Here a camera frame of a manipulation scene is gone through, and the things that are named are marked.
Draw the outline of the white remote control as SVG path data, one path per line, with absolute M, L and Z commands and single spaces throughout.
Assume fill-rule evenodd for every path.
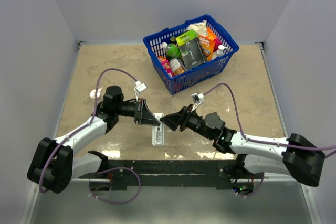
M 164 113 L 154 113 L 154 116 L 160 122 L 160 125 L 152 127 L 152 145 L 164 146 L 164 124 L 160 121 L 160 119 L 164 117 Z

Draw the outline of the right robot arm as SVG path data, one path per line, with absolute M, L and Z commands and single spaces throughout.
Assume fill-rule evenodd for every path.
M 221 153 L 243 156 L 244 159 L 234 165 L 234 173 L 239 178 L 274 173 L 291 176 L 307 186 L 319 185 L 325 154 L 300 134 L 292 133 L 289 138 L 245 135 L 227 128 L 216 112 L 202 117 L 191 106 L 184 106 L 160 120 L 172 131 L 190 129 L 212 140 L 213 147 Z

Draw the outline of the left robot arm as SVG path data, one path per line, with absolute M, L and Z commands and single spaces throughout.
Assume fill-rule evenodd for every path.
M 74 178 L 92 173 L 97 178 L 108 174 L 107 158 L 98 152 L 83 157 L 76 154 L 95 139 L 109 133 L 119 117 L 130 117 L 138 125 L 161 125 L 148 109 L 145 99 L 124 100 L 119 86 L 106 88 L 103 100 L 96 105 L 92 116 L 84 124 L 56 139 L 42 139 L 35 151 L 27 178 L 38 184 L 39 192 L 62 192 Z

